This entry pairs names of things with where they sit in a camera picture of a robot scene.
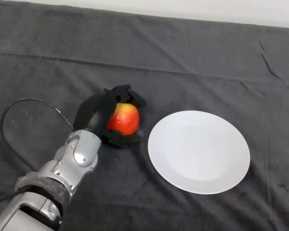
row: white plate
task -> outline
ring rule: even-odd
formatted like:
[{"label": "white plate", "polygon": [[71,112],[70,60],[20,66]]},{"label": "white plate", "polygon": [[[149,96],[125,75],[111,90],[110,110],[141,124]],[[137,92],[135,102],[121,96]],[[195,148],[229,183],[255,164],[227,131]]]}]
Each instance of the white plate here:
[{"label": "white plate", "polygon": [[241,133],[226,120],[199,111],[177,112],[159,121],[151,131],[148,151],[163,178],[199,194],[231,189],[250,165]]}]

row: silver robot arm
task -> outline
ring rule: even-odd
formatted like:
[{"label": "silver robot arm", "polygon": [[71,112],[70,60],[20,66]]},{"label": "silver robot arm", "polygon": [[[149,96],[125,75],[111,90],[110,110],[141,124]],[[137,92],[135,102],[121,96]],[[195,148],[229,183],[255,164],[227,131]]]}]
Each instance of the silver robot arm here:
[{"label": "silver robot arm", "polygon": [[123,136],[106,129],[117,103],[146,105],[130,85],[103,90],[85,100],[79,107],[71,133],[54,160],[39,172],[30,172],[18,179],[15,196],[0,215],[0,231],[57,231],[62,217],[85,175],[97,165],[101,139],[107,145],[123,148],[139,142],[141,136]]},{"label": "silver robot arm", "polygon": [[0,215],[0,231],[55,231],[85,175],[97,165],[101,140],[93,133],[71,133],[54,160],[39,172],[18,179],[16,189],[28,191],[16,196]]}]

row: apple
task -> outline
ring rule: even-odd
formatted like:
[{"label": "apple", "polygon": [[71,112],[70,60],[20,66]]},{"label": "apple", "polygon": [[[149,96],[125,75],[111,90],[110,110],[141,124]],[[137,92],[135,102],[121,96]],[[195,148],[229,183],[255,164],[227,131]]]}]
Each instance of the apple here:
[{"label": "apple", "polygon": [[132,135],[138,127],[139,113],[137,108],[130,103],[118,103],[108,122],[107,129],[117,130],[127,136]]}]

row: robotic arm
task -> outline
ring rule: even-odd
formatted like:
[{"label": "robotic arm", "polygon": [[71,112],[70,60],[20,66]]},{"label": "robotic arm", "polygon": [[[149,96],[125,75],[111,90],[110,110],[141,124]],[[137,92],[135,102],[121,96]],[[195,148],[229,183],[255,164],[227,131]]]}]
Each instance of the robotic arm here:
[{"label": "robotic arm", "polygon": [[117,103],[145,106],[144,99],[130,85],[103,90],[84,101],[78,109],[74,132],[58,149],[54,160],[39,172],[20,177],[15,190],[23,193],[14,197],[0,215],[0,231],[57,231],[62,217],[85,175],[97,163],[101,143],[117,148],[139,142],[138,135],[122,136],[106,129]]}]

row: dark gray cloth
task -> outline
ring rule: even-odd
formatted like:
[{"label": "dark gray cloth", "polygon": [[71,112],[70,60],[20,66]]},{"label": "dark gray cloth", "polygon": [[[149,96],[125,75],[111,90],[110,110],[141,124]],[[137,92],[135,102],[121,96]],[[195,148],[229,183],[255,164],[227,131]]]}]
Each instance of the dark gray cloth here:
[{"label": "dark gray cloth", "polygon": [[[62,230],[289,231],[289,29],[0,2],[0,115],[37,97],[72,121],[88,96],[127,83],[147,100],[145,140],[101,148]],[[213,113],[243,134],[251,164],[236,187],[192,194],[156,172],[150,131],[181,110]],[[33,102],[9,112],[5,131],[36,167],[70,132]],[[0,140],[0,195],[28,170],[4,150]]]}]

